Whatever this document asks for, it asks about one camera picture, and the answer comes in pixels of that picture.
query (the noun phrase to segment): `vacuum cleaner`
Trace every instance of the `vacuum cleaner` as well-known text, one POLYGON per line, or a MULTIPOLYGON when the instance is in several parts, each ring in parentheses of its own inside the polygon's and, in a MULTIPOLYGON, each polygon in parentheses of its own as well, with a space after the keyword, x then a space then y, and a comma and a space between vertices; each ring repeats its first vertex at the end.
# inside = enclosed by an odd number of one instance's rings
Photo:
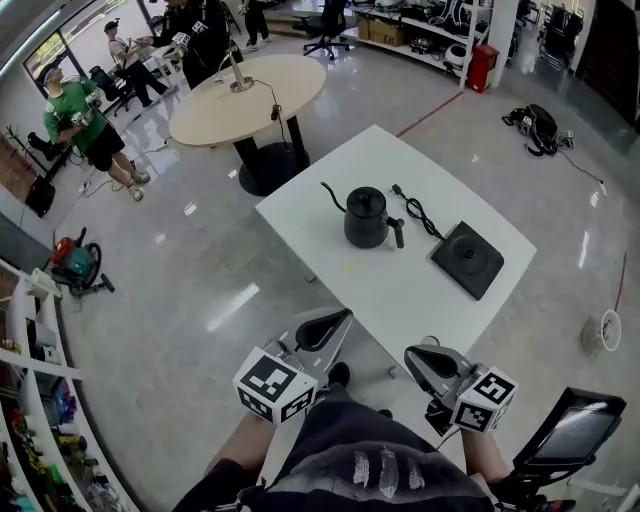
POLYGON ((82 228, 79 238, 65 237, 58 242, 51 255, 51 277, 56 283, 68 286, 76 298, 103 288, 113 293, 115 288, 105 274, 100 274, 99 284, 93 284, 100 272, 102 251, 95 242, 82 245, 86 234, 87 228, 82 228))

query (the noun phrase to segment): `green shirt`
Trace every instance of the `green shirt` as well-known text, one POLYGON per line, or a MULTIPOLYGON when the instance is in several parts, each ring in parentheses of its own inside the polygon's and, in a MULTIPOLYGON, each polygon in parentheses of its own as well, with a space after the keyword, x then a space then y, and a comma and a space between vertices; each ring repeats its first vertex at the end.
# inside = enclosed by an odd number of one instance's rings
MULTIPOLYGON (((87 105, 86 97, 96 90, 96 84, 86 78, 67 82, 62 85, 62 95, 57 98, 49 98, 47 109, 44 113, 44 125, 52 142, 58 140, 60 132, 72 128, 71 118, 78 112, 86 112, 91 107, 87 105)), ((98 109, 94 109, 91 124, 73 137, 73 143, 83 153, 98 138, 107 120, 98 109)))

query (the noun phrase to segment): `kettle lid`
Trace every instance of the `kettle lid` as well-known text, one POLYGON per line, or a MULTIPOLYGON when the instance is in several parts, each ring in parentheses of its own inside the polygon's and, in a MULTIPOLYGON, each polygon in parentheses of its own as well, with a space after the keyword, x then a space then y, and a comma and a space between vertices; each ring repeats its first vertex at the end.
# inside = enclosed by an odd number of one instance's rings
POLYGON ((357 188, 347 197, 347 211, 361 219, 379 217, 386 206, 384 194, 373 187, 357 188))

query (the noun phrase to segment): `black table base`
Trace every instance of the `black table base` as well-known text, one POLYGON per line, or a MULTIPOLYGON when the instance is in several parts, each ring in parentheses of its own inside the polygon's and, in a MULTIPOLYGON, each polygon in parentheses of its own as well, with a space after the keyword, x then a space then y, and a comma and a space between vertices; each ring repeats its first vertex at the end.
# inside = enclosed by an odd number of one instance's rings
POLYGON ((258 148, 253 137, 234 142, 242 159, 240 186, 254 196, 268 196, 309 167, 298 120, 287 120, 291 142, 276 142, 258 148))

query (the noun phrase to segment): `man in green shirt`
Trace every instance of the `man in green shirt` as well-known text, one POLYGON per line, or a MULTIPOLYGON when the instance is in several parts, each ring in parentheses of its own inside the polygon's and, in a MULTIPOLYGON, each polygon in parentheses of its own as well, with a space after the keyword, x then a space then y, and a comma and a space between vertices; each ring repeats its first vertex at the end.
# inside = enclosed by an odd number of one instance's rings
POLYGON ((75 145, 93 166, 109 175, 129 190, 136 201, 142 199, 142 190, 136 185, 149 181, 149 174, 137 171, 122 153, 124 142, 113 126, 94 107, 99 92, 96 84, 86 78, 62 83, 62 70, 52 64, 42 75, 49 95, 44 113, 44 125, 51 142, 75 145), (94 95, 87 103, 87 97, 94 95))

